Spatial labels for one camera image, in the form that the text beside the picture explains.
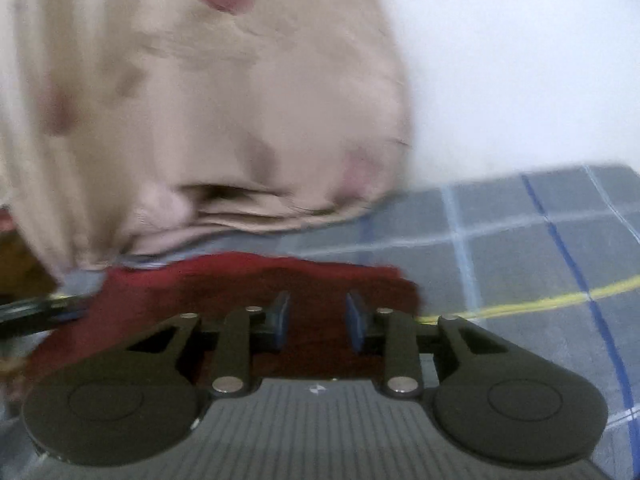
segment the gray plaid cloth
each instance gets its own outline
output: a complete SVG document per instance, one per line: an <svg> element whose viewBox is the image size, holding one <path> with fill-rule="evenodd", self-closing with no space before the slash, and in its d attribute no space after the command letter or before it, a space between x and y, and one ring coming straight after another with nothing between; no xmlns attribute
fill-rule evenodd
<svg viewBox="0 0 640 480"><path fill-rule="evenodd" d="M122 263L153 269L231 250L399 267L420 288L425 321L463 314L599 387L610 417L594 460L617 480L640 476L640 177L631 169L585 166L411 192L343 224L219 235ZM65 290L99 283L76 273ZM426 356L424 365L433 377Z"/></svg>

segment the blue stripe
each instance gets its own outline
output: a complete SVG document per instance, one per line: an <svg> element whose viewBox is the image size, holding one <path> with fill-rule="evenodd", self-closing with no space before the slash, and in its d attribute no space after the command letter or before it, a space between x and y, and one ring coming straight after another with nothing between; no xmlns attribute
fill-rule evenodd
<svg viewBox="0 0 640 480"><path fill-rule="evenodd" d="M616 372L616 377L618 378L618 384L620 386L620 393L622 394L622 401L626 410L631 410L634 403L634 396L631 390L631 384L629 382L629 376L626 373L625 363L620 356L620 352L616 347L616 342L613 338L613 334L611 333L611 329L607 324L607 321L604 319L602 315L602 310L598 303L591 297L589 293L589 285L587 284L587 280L584 277L584 274L580 270L580 267L574 260L574 258L569 253L566 244L562 240L560 233L558 232L558 228L556 225L549 220L548 214L546 213L545 207L540 202L540 199L536 195L536 192L529 181L529 178L526 175L521 175L522 183L533 202L533 205L538 210L546 220L546 226L549 230L549 234L553 238L558 250L562 254L564 261L567 266L571 270L572 275L574 276L575 282L580 288L580 291L587 295L589 311L591 313L591 317L593 317L593 321L600 332L600 337L604 341L605 348L607 349L607 354L609 355L609 359L611 359L611 363L613 364L614 370ZM634 476L640 475L640 426L638 425L638 420L633 418L627 423L627 429L629 432L629 445L631 447L631 458L634 465Z"/></svg>

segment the red cloth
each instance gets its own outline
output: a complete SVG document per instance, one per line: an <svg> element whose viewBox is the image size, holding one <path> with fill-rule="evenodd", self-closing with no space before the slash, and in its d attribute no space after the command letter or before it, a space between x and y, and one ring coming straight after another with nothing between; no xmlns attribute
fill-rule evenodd
<svg viewBox="0 0 640 480"><path fill-rule="evenodd" d="M268 306L282 290L291 293L287 345L279 356L257 356L261 376L345 377L378 374L380 360L357 357L344 325L344 298L357 289L372 307L414 314L413 283L392 267L314 263L295 258L223 253L158 270L113 268L87 315L63 326L32 354L28 377L108 348L182 312L222 318L235 308Z"/></svg>
<svg viewBox="0 0 640 480"><path fill-rule="evenodd" d="M0 206L0 233L15 231L14 219L5 206Z"/></svg>

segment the beige cloth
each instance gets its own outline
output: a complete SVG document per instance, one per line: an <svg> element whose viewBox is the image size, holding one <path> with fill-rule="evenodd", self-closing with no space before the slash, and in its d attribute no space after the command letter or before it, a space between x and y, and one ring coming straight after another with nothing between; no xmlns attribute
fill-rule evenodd
<svg viewBox="0 0 640 480"><path fill-rule="evenodd" d="M350 218L398 180L407 103L377 0L13 3L2 166L54 272Z"/></svg>

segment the metal screw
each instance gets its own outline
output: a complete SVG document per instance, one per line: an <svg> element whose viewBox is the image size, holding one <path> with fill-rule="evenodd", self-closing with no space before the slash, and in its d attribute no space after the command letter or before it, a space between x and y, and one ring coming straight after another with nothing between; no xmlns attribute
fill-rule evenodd
<svg viewBox="0 0 640 480"><path fill-rule="evenodd" d="M244 387L242 379L233 376L218 377L211 383L213 389L221 394L234 394Z"/></svg>
<svg viewBox="0 0 640 480"><path fill-rule="evenodd" d="M391 377L386 385L396 394L410 394L418 389L418 381L411 377Z"/></svg>

